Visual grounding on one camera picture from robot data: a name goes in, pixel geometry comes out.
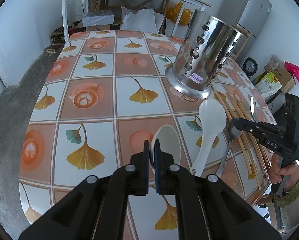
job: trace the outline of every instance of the green sleeve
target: green sleeve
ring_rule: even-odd
[[[275,201],[280,208],[285,208],[299,197],[299,180],[291,191],[284,197],[274,194]]]

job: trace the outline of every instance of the ginkgo leaf print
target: ginkgo leaf print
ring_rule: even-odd
[[[84,59],[86,61],[94,61],[94,56],[87,56],[87,57],[84,57]]]
[[[167,56],[165,57],[158,57],[161,61],[163,62],[168,62],[166,65],[164,65],[164,67],[169,67],[173,65],[173,62],[171,61],[171,59]]]
[[[103,63],[103,62],[100,62],[97,60],[97,55],[94,54],[94,56],[96,57],[96,60],[91,62],[91,63],[88,63],[86,65],[83,66],[83,68],[87,68],[87,69],[90,69],[90,70],[93,70],[93,69],[100,69],[102,67],[106,67],[106,64]],[[92,57],[85,57],[85,60],[87,61],[91,61],[90,59],[92,58],[94,60],[94,56]]]
[[[228,76],[226,74],[224,74],[223,72],[219,72],[218,73],[222,78],[228,78]]]
[[[201,135],[201,136],[197,139],[197,141],[196,141],[196,146],[201,147],[201,145],[202,145],[202,141],[203,141],[203,135]]]
[[[78,150],[72,152],[67,156],[67,161],[76,166],[79,170],[91,170],[104,162],[104,155],[101,152],[91,148],[87,144],[87,135],[84,124],[81,124],[84,130],[84,143]]]
[[[35,109],[37,110],[42,110],[42,109],[46,109],[47,107],[49,107],[52,103],[55,102],[55,97],[52,96],[48,96],[47,92],[48,92],[48,87],[47,85],[45,85],[46,87],[46,93],[45,96],[43,96],[43,98],[41,100],[39,100],[36,105],[35,105]]]
[[[137,84],[139,86],[139,90],[130,96],[130,101],[139,102],[141,104],[144,104],[147,102],[150,103],[155,98],[158,97],[158,94],[156,92],[142,88],[140,83],[135,78],[132,77],[132,79],[137,82]]]
[[[69,42],[69,46],[68,46],[67,48],[64,48],[64,49],[62,50],[62,52],[70,52],[70,51],[72,51],[72,50],[74,50],[74,49],[77,49],[77,46],[72,46],[72,45],[70,44],[70,42]]]
[[[169,62],[166,56],[165,56],[165,57],[158,57],[158,58],[159,58],[161,61],[163,61],[163,62]]]
[[[177,227],[177,208],[170,205],[164,195],[162,195],[166,203],[166,211],[162,217],[156,222],[155,230],[173,230]]]
[[[108,32],[108,31],[99,31],[99,32],[97,32],[97,34],[107,34],[107,33],[110,33],[110,32]]]
[[[219,92],[219,91],[217,91],[217,92],[223,100],[226,100],[226,96],[222,92]],[[214,99],[216,99],[218,101],[218,97],[216,96],[216,94],[214,94]]]
[[[79,134],[81,127],[82,124],[77,130],[66,130],[67,140],[69,140],[71,143],[80,144],[82,142],[82,138]]]
[[[137,44],[137,43],[132,42],[130,38],[127,38],[127,39],[129,39],[131,43],[126,44],[126,45],[124,46],[124,47],[126,47],[126,48],[130,48],[130,49],[138,49],[138,48],[140,48],[140,47],[142,46],[142,45],[140,45],[140,44]]]
[[[29,203],[29,199],[28,199],[28,195],[27,195],[27,192],[25,190],[25,187],[24,185],[21,183],[23,189],[24,189],[24,192],[25,192],[25,196],[26,196],[26,199],[27,199],[27,203],[28,203],[28,209],[27,211],[25,212],[25,217],[27,218],[27,220],[31,223],[34,223],[37,219],[39,219],[41,217],[41,214],[38,213],[37,211],[35,211],[32,206],[30,205]]]
[[[153,36],[153,37],[158,37],[158,38],[162,38],[163,37],[163,36],[161,36],[159,34],[156,34],[156,33],[151,33],[150,35]]]
[[[247,178],[248,179],[255,179],[256,178],[256,173],[255,171],[257,171],[257,166],[256,164],[250,163],[251,166],[251,174],[248,174]]]
[[[197,116],[195,116],[195,119],[193,121],[186,121],[186,124],[189,126],[190,129],[192,129],[194,131],[201,131],[202,128],[199,126],[196,119],[199,120],[199,118]]]
[[[219,137],[216,136],[215,140],[213,141],[213,144],[212,144],[211,148],[215,149],[215,147],[217,146],[218,143],[219,143]]]

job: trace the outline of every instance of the cardboard box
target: cardboard box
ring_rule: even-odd
[[[271,71],[273,72],[275,77],[282,85],[281,91],[283,93],[288,93],[293,88],[293,86],[296,85],[293,76],[288,72],[288,70],[284,66],[278,65],[277,68],[272,69],[272,67],[269,64],[267,64],[265,66],[265,70],[267,72],[271,72]]]
[[[115,17],[113,24],[107,24],[107,25],[96,25],[96,26],[88,26],[86,27],[86,31],[98,31],[98,30],[119,30],[120,25],[122,24],[122,18],[121,17]],[[81,28],[83,26],[82,22],[78,24],[76,28]]]
[[[94,12],[85,13],[83,16],[83,27],[97,26],[97,25],[111,25],[114,23],[115,15],[110,10],[98,10]]]

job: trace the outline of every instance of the silver refrigerator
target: silver refrigerator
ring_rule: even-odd
[[[263,29],[271,9],[272,4],[269,0],[224,0],[217,18],[227,24],[244,28],[251,34],[244,49],[236,59],[240,66],[244,63],[246,54]],[[243,41],[244,36],[238,41],[234,53],[239,50]]]

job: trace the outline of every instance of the box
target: box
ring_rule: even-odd
[[[98,30],[119,30],[120,25],[122,24],[121,17],[115,17],[113,24],[108,25],[96,25],[96,26],[87,26],[86,31],[98,31]],[[81,28],[83,26],[82,22],[78,24],[76,28]]]
[[[83,17],[83,27],[113,24],[114,18],[112,11],[88,12]]]
[[[296,85],[293,76],[288,72],[288,70],[284,66],[278,65],[277,68],[273,69],[269,64],[267,64],[265,66],[265,70],[267,72],[273,72],[275,77],[282,85],[281,91],[283,93],[288,93],[293,88],[293,86]]]
[[[70,37],[73,33],[85,31],[80,28],[68,26],[68,36]],[[51,33],[51,41],[53,45],[65,45],[64,28],[59,27]]]

